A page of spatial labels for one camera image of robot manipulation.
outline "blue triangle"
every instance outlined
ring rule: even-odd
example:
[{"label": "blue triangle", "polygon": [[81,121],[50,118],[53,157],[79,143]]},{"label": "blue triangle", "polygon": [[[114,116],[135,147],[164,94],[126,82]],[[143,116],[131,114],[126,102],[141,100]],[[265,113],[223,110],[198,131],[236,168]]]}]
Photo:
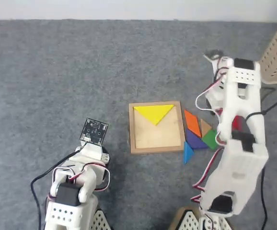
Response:
[{"label": "blue triangle", "polygon": [[193,149],[207,149],[208,146],[196,134],[189,129],[186,130],[186,141]]},{"label": "blue triangle", "polygon": [[183,163],[186,164],[194,155],[192,148],[185,141],[184,153],[183,153]]}]

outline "wooden puzzle board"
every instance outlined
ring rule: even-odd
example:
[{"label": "wooden puzzle board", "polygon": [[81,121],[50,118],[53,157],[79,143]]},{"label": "wooden puzzle board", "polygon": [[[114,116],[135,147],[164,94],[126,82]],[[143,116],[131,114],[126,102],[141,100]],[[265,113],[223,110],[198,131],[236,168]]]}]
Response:
[{"label": "wooden puzzle board", "polygon": [[[135,106],[167,104],[174,106],[157,125],[134,109]],[[185,135],[180,102],[129,104],[129,124],[131,153],[183,151]]]}]

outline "white wire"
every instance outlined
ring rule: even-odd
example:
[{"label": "white wire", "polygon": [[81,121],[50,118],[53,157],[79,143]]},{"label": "white wire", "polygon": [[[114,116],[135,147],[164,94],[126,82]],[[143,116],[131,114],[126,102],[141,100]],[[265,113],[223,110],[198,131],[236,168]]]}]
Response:
[{"label": "white wire", "polygon": [[199,107],[199,105],[198,105],[198,99],[199,99],[202,95],[204,95],[205,93],[207,93],[209,90],[211,90],[215,85],[217,85],[217,83],[220,81],[221,78],[222,78],[222,76],[220,76],[220,78],[217,80],[216,83],[214,83],[212,86],[210,86],[208,89],[204,90],[200,95],[198,95],[198,96],[196,97],[196,100],[195,100],[195,106],[196,106],[197,109],[199,109],[199,110],[201,110],[201,111],[211,111],[211,112],[215,113],[215,115],[217,116],[217,118],[218,118],[218,120],[219,120],[219,123],[220,123],[220,115],[216,112],[216,110]]},{"label": "white wire", "polygon": [[[110,182],[111,182],[111,173],[110,173],[110,171],[109,171],[105,166],[98,165],[98,164],[88,164],[88,165],[86,165],[86,166],[90,166],[90,165],[103,168],[104,170],[107,171],[108,177],[109,177],[108,184],[107,184],[106,187],[104,187],[103,189],[95,190],[95,192],[101,192],[101,191],[106,190],[106,189],[109,187]],[[77,178],[77,176],[79,176],[79,175],[81,175],[82,173],[84,173],[84,172],[86,171],[85,167],[83,168],[83,170],[82,170],[80,173],[78,173],[78,174],[74,175],[73,177],[71,177],[70,180],[72,180],[74,177]]]},{"label": "white wire", "polygon": [[193,184],[193,187],[196,187],[196,186],[198,186],[200,183],[202,183],[203,178],[206,176],[206,173],[208,172],[208,170],[209,170],[209,168],[210,168],[210,166],[211,166],[211,164],[212,164],[214,158],[217,156],[217,153],[218,153],[221,149],[222,149],[222,148],[220,148],[220,149],[218,149],[218,150],[215,151],[215,153],[214,153],[213,156],[211,157],[211,159],[210,159],[208,165],[206,166],[206,169],[205,169],[204,173],[202,174],[201,178],[200,178],[195,184]]},{"label": "white wire", "polygon": [[95,192],[102,192],[102,191],[106,190],[106,189],[109,187],[109,185],[110,185],[110,182],[111,182],[111,174],[110,174],[110,171],[109,171],[107,168],[105,168],[105,167],[103,167],[103,168],[104,168],[104,170],[106,170],[106,171],[108,172],[108,177],[109,177],[108,184],[106,185],[106,187],[104,187],[104,188],[102,188],[102,189],[95,190]]},{"label": "white wire", "polygon": [[74,170],[73,170],[71,167],[67,167],[67,166],[58,166],[58,167],[55,167],[54,170],[53,170],[53,172],[52,172],[52,179],[51,179],[52,183],[54,182],[55,175],[56,175],[56,171],[57,171],[58,169],[67,169],[67,170],[70,170],[70,171],[72,172],[72,174],[75,175],[75,172],[74,172]]},{"label": "white wire", "polygon": [[[221,78],[222,78],[223,76],[224,76],[224,75],[221,75],[221,76],[216,80],[216,82],[215,82],[212,86],[210,86],[208,89],[204,90],[200,95],[198,95],[198,96],[196,97],[196,100],[195,100],[195,106],[196,106],[197,109],[199,109],[199,110],[201,110],[201,111],[211,111],[211,112],[213,112],[213,113],[216,115],[216,117],[217,117],[219,123],[220,123],[220,115],[218,114],[218,112],[217,112],[216,110],[214,110],[214,109],[208,109],[208,108],[201,108],[201,107],[199,107],[199,105],[198,105],[198,99],[199,99],[199,97],[201,97],[202,95],[204,95],[205,93],[207,93],[210,89],[212,89],[215,85],[217,85],[217,83],[220,82],[220,80],[221,80]],[[219,136],[219,132],[216,133],[215,142],[216,142],[219,146],[225,146],[225,144],[221,144],[221,143],[218,142],[218,140],[217,140],[217,137],[218,137],[218,136]]]},{"label": "white wire", "polygon": [[220,134],[220,132],[218,132],[218,133],[216,134],[216,136],[215,136],[215,142],[216,142],[218,145],[220,145],[220,146],[225,146],[225,144],[221,144],[221,143],[219,143],[219,141],[217,140],[217,137],[219,136],[219,134]]}]

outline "tangram puzzle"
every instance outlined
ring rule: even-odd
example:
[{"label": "tangram puzzle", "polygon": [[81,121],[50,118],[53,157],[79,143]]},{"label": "tangram puzzle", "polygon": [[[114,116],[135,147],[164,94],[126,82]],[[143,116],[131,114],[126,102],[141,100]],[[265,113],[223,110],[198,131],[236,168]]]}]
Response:
[{"label": "tangram puzzle", "polygon": [[218,145],[215,141],[216,131],[214,131],[206,121],[200,119],[185,110],[186,120],[186,142],[184,143],[184,163],[186,164],[195,149],[210,148],[215,150]]},{"label": "tangram puzzle", "polygon": [[183,151],[179,101],[129,104],[131,153]]}]

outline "circuit board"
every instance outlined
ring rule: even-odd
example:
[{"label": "circuit board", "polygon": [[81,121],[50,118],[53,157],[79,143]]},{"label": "circuit board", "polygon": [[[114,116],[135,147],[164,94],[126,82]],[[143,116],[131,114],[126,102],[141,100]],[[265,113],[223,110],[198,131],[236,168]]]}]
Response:
[{"label": "circuit board", "polygon": [[109,124],[87,118],[80,135],[80,140],[102,146]]}]

